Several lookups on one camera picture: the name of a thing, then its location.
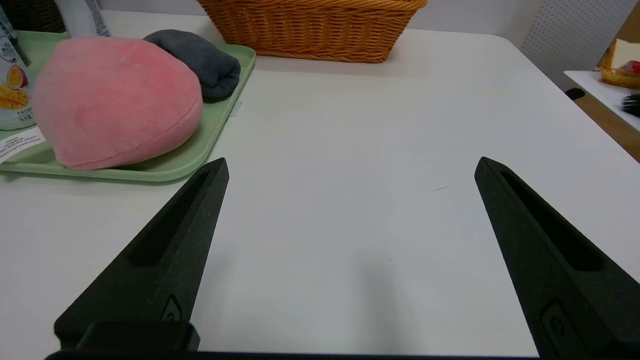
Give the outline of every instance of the bottle label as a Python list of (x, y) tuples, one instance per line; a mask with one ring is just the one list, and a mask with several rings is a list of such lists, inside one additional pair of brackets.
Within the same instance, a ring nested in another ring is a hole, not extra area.
[(18, 152), (45, 142), (40, 129), (34, 127), (0, 140), (0, 164)]
[(35, 124), (30, 102), (31, 84), (26, 66), (9, 38), (0, 36), (0, 130)]

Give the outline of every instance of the gray towel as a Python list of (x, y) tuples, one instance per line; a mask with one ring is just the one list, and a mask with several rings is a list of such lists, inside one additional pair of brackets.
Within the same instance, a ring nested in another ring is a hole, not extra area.
[(184, 62), (198, 76), (202, 97), (212, 100), (227, 97), (240, 81), (238, 60), (194, 33), (160, 30), (147, 35), (145, 40)]

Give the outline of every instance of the white label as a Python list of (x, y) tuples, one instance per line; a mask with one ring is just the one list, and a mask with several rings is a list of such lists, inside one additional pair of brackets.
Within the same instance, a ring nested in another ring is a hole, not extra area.
[(42, 136), (40, 129), (37, 127), (0, 140), (0, 164), (4, 163), (13, 155), (16, 155), (18, 152), (45, 141), (44, 136)]

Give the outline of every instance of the white wall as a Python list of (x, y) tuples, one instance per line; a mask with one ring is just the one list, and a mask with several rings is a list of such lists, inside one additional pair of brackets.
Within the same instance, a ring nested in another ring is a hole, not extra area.
[[(429, 0), (413, 29), (493, 34), (520, 46), (543, 0)], [(196, 0), (99, 0), (108, 10), (205, 15)]]

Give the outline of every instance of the plastic bottle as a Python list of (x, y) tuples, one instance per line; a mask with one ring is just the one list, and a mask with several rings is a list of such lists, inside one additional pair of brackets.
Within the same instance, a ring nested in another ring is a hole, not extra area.
[(110, 36), (95, 0), (55, 0), (72, 38)]
[(0, 8), (0, 130), (22, 129), (35, 124), (27, 61), (11, 23)]
[(18, 42), (18, 35), (16, 35), (15, 31), (13, 30), (13, 26), (11, 26), (11, 22), (9, 22), (9, 18), (4, 13), (2, 6), (0, 6), (0, 35), (2, 34), (4, 34), (9, 39), (9, 41), (13, 45), (13, 48), (18, 52), (18, 55), (20, 56), (24, 64), (26, 66), (29, 66), (31, 60), (29, 60), (24, 51), (22, 51), (20, 43)]

